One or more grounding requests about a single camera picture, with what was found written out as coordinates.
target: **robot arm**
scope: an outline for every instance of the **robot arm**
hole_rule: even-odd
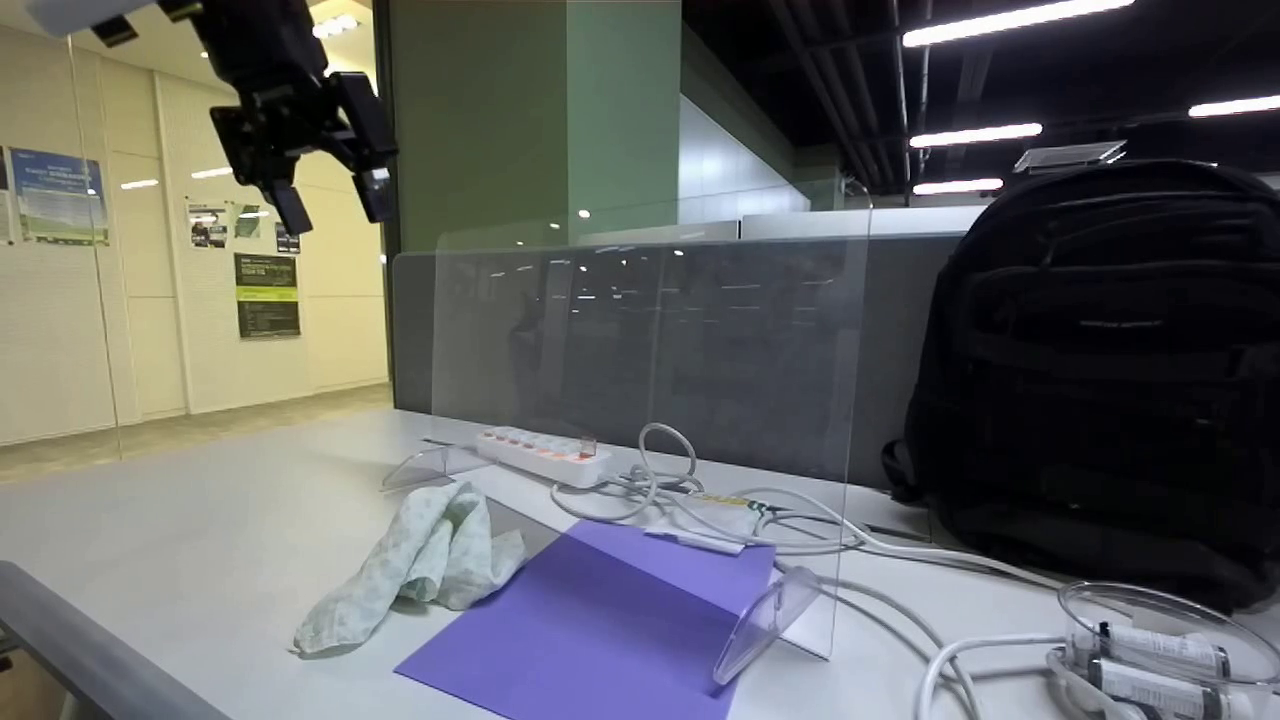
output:
[[[37,0],[43,32],[93,29],[102,45],[130,41],[124,10],[147,0]],[[308,208],[293,188],[302,150],[331,150],[359,192],[362,214],[385,214],[397,139],[362,70],[326,70],[302,0],[154,0],[166,19],[191,19],[212,70],[240,97],[212,109],[214,136],[240,182],[274,205],[287,232],[308,232]]]

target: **black backpack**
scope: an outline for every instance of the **black backpack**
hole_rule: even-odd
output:
[[[1241,607],[1280,555],[1280,195],[1204,165],[1005,192],[934,278],[909,470],[965,545]]]

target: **ceiling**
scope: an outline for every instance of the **ceiling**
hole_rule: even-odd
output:
[[[835,149],[876,195],[1008,174],[1028,143],[909,150],[909,136],[1015,119],[1042,123],[1036,143],[1126,139],[1126,155],[1280,173],[1280,116],[1189,119],[1198,100],[1280,91],[1277,0],[1137,0],[1106,14],[900,48],[904,29],[1028,2],[683,0],[683,23],[795,149]]]
[[[0,23],[20,29],[20,32],[39,32],[28,14],[30,0],[0,0]],[[356,14],[359,29],[345,32],[345,35],[326,35],[322,52],[326,52],[326,67],[356,67],[369,70],[377,67],[373,57],[373,10],[369,0],[313,0],[313,19],[331,19],[331,14]],[[121,48],[102,48],[93,32],[74,32],[71,45],[97,57],[109,57],[117,64],[130,64],[130,67],[151,67],[164,77],[178,77],[191,82],[206,82],[206,87],[224,87],[204,52],[198,41],[186,23],[170,23],[154,2],[128,10],[128,23],[134,29],[134,41],[121,45]]]

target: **floor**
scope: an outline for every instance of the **floor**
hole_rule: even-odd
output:
[[[302,419],[389,407],[389,404],[392,404],[389,386],[356,386],[356,390],[308,394],[308,401],[287,401],[287,404],[255,404],[255,407],[212,412],[212,416],[130,425],[130,428],[68,437],[68,441],[10,444],[10,447],[0,447],[0,485],[39,479],[39,476],[63,470],[63,466],[117,464],[128,455],[191,447],[191,444],[206,444],[218,437],[287,428],[287,425],[302,425]]]
[[[39,479],[68,466],[117,464],[147,452],[212,444],[260,428],[287,428],[308,419],[331,419],[362,407],[389,407],[389,386],[331,390],[293,404],[260,404],[212,416],[178,416],[158,425],[130,425],[93,437],[39,441],[0,447],[0,485]],[[0,648],[0,720],[58,720],[74,716],[63,708],[63,686],[28,651]]]

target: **fluorescent light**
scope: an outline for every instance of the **fluorescent light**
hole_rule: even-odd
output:
[[[345,35],[345,32],[356,32],[359,19],[356,14],[326,14],[319,23],[313,23],[313,35],[326,41],[326,35]]]
[[[1115,10],[1126,2],[1133,0],[1057,0],[1057,2],[1015,6],[1015,10],[972,14],[972,19],[955,19],[955,23],[926,23],[926,29],[913,29],[904,35],[904,48],[952,45],[952,41],[968,41],[968,35],[996,35],[996,32],[1015,32],[1015,29],[1032,29],[1032,23]]]
[[[972,181],[941,181],[941,182],[917,182],[917,195],[972,195],[972,192],[996,192],[1005,188],[1000,174],[972,174]]]
[[[140,188],[154,188],[158,181],[154,174],[145,174],[145,181],[128,181],[121,182],[124,192],[140,192]]]
[[[230,166],[198,166],[198,173],[191,173],[191,181],[214,181],[214,174],[230,174]]]
[[[1215,100],[1215,102],[1190,102],[1189,116],[1248,116],[1248,111],[1280,111],[1280,97],[1241,97],[1241,100]]]
[[[992,123],[992,128],[960,128],[960,131],[925,131],[913,136],[913,149],[952,149],[952,143],[1000,143],[1039,136],[1042,123]]]

